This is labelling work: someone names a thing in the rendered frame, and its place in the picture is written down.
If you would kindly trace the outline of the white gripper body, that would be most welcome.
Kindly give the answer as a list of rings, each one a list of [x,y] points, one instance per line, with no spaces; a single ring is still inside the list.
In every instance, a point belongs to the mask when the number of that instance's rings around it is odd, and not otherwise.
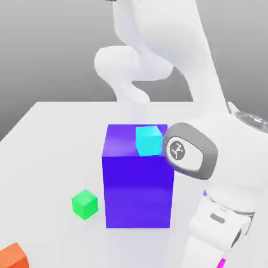
[[[185,249],[185,268],[217,268],[230,244],[214,245],[199,238],[189,238]]]

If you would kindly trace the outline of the small cyan cube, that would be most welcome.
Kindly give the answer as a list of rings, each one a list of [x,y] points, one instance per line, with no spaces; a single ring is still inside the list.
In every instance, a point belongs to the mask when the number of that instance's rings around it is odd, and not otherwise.
[[[141,157],[162,153],[162,133],[158,126],[136,127],[136,148]]]

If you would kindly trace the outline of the small green cube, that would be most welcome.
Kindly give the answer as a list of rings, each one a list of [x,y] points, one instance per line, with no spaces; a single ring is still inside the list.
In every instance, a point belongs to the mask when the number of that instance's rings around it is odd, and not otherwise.
[[[88,190],[83,190],[71,198],[73,212],[87,220],[98,212],[98,198]]]

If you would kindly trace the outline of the large blue box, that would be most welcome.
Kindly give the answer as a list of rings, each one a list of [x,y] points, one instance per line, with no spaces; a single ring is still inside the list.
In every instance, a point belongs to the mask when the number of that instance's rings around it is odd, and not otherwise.
[[[109,124],[102,152],[107,228],[169,228],[174,170],[164,154],[141,157],[137,125]]]

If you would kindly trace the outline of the large orange box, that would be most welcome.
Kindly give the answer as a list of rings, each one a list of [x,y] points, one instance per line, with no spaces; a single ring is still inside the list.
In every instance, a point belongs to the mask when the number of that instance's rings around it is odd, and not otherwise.
[[[17,242],[0,250],[0,268],[29,268],[27,256]]]

